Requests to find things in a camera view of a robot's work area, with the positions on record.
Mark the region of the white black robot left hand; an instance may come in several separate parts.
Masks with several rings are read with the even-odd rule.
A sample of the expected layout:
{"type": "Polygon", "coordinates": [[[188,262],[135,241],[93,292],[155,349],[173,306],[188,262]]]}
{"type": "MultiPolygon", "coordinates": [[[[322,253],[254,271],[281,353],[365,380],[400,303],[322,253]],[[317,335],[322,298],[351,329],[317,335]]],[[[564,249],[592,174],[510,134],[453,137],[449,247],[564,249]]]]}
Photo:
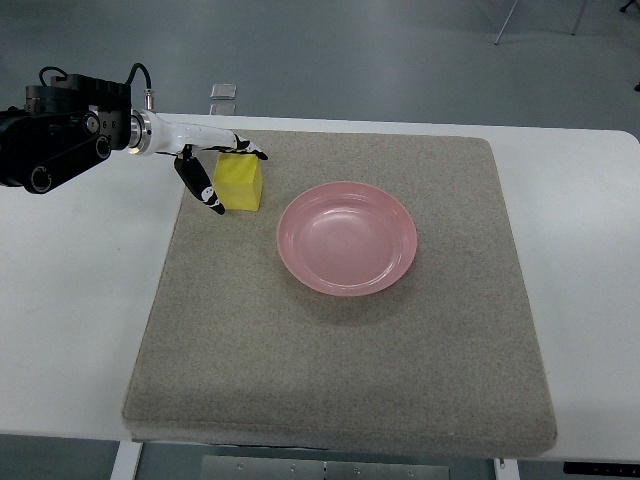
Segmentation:
{"type": "Polygon", "coordinates": [[[260,160],[268,159],[257,145],[230,130],[184,122],[169,122],[149,110],[132,111],[128,151],[133,155],[172,156],[174,169],[188,191],[219,215],[225,213],[225,207],[196,153],[217,151],[255,155],[260,160]]]}

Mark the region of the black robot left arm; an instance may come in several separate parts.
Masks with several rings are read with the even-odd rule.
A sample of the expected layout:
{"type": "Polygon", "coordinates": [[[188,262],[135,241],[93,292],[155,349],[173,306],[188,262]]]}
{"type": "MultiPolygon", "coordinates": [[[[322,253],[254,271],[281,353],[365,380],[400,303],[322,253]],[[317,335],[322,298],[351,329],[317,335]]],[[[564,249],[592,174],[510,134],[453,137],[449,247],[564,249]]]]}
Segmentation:
{"type": "Polygon", "coordinates": [[[123,83],[70,74],[46,66],[25,90],[25,106],[1,112],[1,184],[45,194],[107,160],[138,147],[148,128],[131,106],[136,73],[145,79],[145,105],[153,105],[151,76],[141,63],[123,83]]]}

